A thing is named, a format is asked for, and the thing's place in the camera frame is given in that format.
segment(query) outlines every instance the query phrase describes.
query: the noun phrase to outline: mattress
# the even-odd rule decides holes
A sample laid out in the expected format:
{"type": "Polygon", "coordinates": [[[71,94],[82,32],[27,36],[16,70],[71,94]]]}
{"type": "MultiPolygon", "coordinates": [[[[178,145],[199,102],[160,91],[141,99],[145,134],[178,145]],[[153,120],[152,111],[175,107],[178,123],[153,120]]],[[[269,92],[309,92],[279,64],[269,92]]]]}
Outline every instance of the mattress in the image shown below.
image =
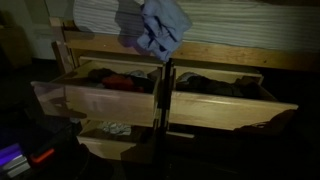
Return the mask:
{"type": "MultiPolygon", "coordinates": [[[[255,1],[177,0],[193,26],[184,41],[286,51],[319,52],[320,8],[255,1]]],[[[143,0],[75,0],[81,31],[139,36],[143,0]]]]}

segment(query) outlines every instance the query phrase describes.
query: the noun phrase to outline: purple light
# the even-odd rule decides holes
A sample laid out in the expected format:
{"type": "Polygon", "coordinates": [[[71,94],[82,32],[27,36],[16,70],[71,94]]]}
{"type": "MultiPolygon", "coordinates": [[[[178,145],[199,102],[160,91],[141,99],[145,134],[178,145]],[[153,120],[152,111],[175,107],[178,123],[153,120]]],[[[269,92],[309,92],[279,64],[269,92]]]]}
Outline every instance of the purple light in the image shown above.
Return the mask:
{"type": "Polygon", "coordinates": [[[12,161],[21,154],[22,153],[19,144],[13,144],[0,150],[0,166],[12,161]]]}

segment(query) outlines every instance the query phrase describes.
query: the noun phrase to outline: red object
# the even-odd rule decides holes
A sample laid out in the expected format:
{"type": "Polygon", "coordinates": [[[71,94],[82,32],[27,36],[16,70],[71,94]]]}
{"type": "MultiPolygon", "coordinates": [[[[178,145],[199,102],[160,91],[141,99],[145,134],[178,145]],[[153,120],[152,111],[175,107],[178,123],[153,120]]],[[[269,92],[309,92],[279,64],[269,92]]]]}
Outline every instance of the red object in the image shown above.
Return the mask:
{"type": "Polygon", "coordinates": [[[102,84],[108,89],[143,92],[142,87],[135,87],[130,77],[114,74],[102,79],[102,84]]]}
{"type": "Polygon", "coordinates": [[[35,164],[39,164],[39,163],[42,163],[44,160],[46,160],[53,153],[54,153],[54,149],[51,148],[48,151],[46,151],[45,153],[41,154],[39,157],[34,157],[33,155],[31,155],[30,160],[35,164]]]}

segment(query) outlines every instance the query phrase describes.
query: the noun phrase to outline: dresser drawer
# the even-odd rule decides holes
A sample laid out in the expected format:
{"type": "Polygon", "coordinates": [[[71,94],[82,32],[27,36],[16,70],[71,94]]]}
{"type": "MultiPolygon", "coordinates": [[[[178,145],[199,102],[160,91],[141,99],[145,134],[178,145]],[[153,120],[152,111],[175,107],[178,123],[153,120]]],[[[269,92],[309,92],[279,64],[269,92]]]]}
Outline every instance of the dresser drawer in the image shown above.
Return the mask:
{"type": "Polygon", "coordinates": [[[154,152],[150,132],[152,128],[132,127],[130,135],[110,135],[103,131],[102,122],[89,121],[77,138],[101,158],[150,164],[154,152]]]}
{"type": "Polygon", "coordinates": [[[157,90],[161,65],[90,57],[81,59],[82,66],[50,83],[32,82],[45,114],[153,127],[159,114],[157,90]],[[153,93],[98,88],[96,83],[88,82],[87,76],[91,70],[101,68],[119,74],[135,70],[145,74],[157,72],[153,93]]]}
{"type": "Polygon", "coordinates": [[[175,66],[174,84],[185,72],[193,72],[209,79],[241,84],[257,83],[260,99],[245,99],[220,95],[176,91],[171,96],[169,123],[234,130],[270,121],[276,115],[291,109],[295,104],[278,102],[259,84],[259,73],[175,66]]]}

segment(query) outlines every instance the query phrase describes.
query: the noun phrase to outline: striped bedding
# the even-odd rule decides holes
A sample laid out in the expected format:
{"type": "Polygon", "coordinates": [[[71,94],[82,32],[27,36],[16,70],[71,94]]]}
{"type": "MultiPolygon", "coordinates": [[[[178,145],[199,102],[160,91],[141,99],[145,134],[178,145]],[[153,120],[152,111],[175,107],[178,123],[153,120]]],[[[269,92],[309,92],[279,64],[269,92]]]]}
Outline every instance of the striped bedding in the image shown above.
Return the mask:
{"type": "MultiPolygon", "coordinates": [[[[193,26],[184,41],[285,51],[320,51],[320,8],[255,1],[177,0],[193,26]]],[[[143,0],[75,0],[74,21],[86,32],[139,36],[143,0]]]]}

